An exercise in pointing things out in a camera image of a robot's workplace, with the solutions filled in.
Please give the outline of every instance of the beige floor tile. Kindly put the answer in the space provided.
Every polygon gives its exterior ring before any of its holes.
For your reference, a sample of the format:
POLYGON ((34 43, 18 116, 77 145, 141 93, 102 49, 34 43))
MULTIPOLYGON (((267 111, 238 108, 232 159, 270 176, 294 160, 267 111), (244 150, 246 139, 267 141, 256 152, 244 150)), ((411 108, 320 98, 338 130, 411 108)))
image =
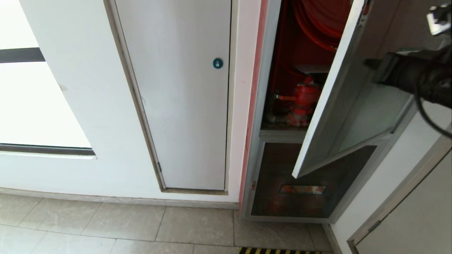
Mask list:
POLYGON ((314 242, 315 250, 331 251, 330 243, 321 224, 308 224, 308 229, 312 242, 314 242))
POLYGON ((190 244, 118 239, 111 254, 192 254, 192 252, 193 245, 190 244))
POLYGON ((167 207, 157 241, 233 245, 232 210, 167 207))
POLYGON ((164 206, 102 203, 82 235, 155 240, 164 206))
POLYGON ((239 247, 195 245, 193 254, 238 254, 239 247))
POLYGON ((314 250, 306 224, 239 220, 234 211, 235 245, 240 247, 314 250))
POLYGON ((17 226, 41 198, 0 194, 0 224, 17 226))
POLYGON ((115 239, 48 232, 32 254, 109 254, 115 239))
POLYGON ((30 254, 45 234, 45 231, 0 225, 0 253, 30 254))
POLYGON ((79 235, 100 203, 43 199, 19 227, 79 235))

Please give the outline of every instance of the red trim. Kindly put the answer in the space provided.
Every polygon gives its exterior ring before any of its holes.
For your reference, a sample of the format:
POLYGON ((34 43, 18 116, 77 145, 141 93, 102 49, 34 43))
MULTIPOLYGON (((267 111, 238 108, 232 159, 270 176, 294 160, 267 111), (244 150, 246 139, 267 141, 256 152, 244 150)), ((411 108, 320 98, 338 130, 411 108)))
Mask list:
POLYGON ((267 18, 268 0, 262 0, 260 4, 259 25, 257 30, 256 54, 254 56, 253 80, 251 81, 250 110, 248 111, 248 126, 246 128, 245 154, 243 156, 242 178, 239 193, 239 211, 242 210, 243 192, 245 188, 246 168, 248 156, 250 154, 251 131, 253 128, 254 107, 256 104, 256 94, 260 71, 260 59, 262 56, 262 44, 264 42, 265 20, 267 18))

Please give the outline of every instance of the keyhole lock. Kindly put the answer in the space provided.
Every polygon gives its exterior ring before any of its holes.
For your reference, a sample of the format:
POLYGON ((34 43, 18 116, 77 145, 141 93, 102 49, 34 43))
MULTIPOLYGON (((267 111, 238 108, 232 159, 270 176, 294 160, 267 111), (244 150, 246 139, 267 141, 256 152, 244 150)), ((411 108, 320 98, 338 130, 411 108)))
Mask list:
POLYGON ((221 58, 215 58, 213 60, 213 67, 215 69, 220 69, 221 67, 223 67, 223 60, 221 58))

